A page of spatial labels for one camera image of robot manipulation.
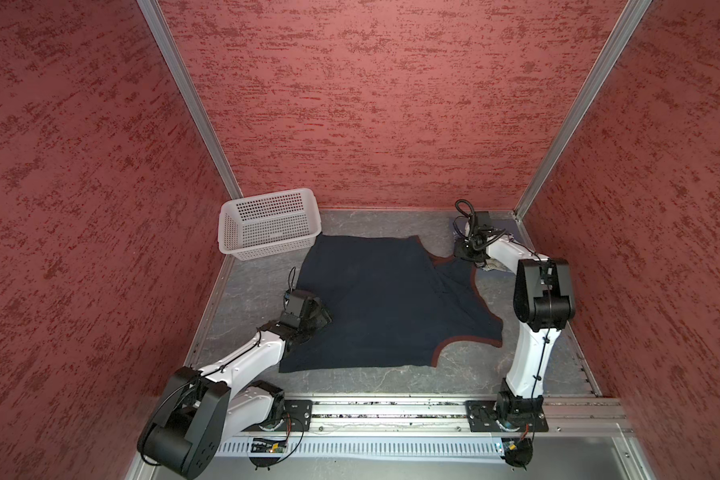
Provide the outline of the dark navy tank top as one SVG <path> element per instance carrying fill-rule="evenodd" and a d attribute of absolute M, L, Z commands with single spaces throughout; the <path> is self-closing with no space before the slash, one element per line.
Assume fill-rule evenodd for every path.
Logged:
<path fill-rule="evenodd" d="M 499 347 L 503 322 L 476 287 L 476 267 L 428 252 L 416 236 L 319 235 L 297 287 L 331 322 L 279 363 L 282 373 L 437 365 L 442 350 L 473 341 Z"/>

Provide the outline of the grey blue tank top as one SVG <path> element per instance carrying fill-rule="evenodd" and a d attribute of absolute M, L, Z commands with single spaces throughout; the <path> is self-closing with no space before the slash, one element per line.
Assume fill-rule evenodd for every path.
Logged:
<path fill-rule="evenodd" d="M 513 272 L 510 267 L 493 258 L 486 260 L 482 265 L 482 269 L 484 271 Z"/>

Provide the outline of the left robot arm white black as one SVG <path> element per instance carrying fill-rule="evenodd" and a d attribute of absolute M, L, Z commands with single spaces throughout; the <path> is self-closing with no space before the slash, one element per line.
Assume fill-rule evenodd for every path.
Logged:
<path fill-rule="evenodd" d="M 200 369 L 176 370 L 138 438 L 141 461 L 195 479 L 223 442 L 250 427 L 306 432 L 301 415 L 289 412 L 283 390 L 258 376 L 331 321 L 319 300 L 290 300 L 278 319 L 233 353 Z"/>

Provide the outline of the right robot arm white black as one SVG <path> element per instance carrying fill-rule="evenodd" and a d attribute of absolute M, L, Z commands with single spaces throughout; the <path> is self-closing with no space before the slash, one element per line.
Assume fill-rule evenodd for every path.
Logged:
<path fill-rule="evenodd" d="M 475 243 L 455 242 L 454 255 L 495 261 L 515 275 L 513 310 L 520 323 L 513 363 L 489 415 L 504 431 L 537 429 L 543 420 L 544 384 L 557 339 L 575 316 L 570 265 L 539 254 L 504 233 Z"/>

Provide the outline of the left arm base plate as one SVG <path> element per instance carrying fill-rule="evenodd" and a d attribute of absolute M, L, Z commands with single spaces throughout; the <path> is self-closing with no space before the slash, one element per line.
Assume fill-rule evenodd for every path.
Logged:
<path fill-rule="evenodd" d="M 308 431 L 314 402 L 311 400 L 276 400 L 273 404 L 273 419 L 267 424 L 269 431 L 286 432 L 297 427 Z"/>

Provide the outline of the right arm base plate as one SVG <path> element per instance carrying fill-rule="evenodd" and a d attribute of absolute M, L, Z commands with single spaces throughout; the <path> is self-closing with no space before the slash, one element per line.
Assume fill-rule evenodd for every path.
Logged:
<path fill-rule="evenodd" d="M 473 433 L 546 433 L 549 426 L 538 402 L 530 399 L 467 401 L 466 419 Z"/>

